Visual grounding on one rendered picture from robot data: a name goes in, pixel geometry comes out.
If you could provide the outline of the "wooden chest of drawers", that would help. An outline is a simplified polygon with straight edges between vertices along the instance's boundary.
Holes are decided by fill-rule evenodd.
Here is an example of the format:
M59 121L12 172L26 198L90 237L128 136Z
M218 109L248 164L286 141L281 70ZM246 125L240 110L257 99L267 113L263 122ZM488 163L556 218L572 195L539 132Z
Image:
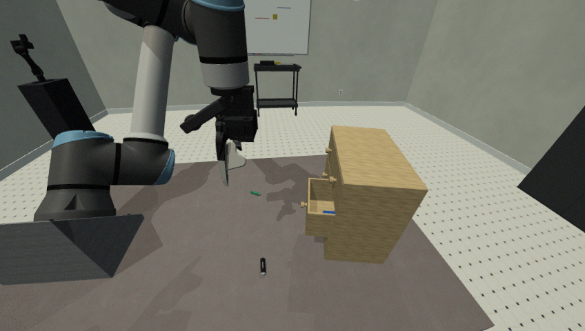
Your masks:
M343 186L324 260L384 264L428 188L385 129L331 130Z

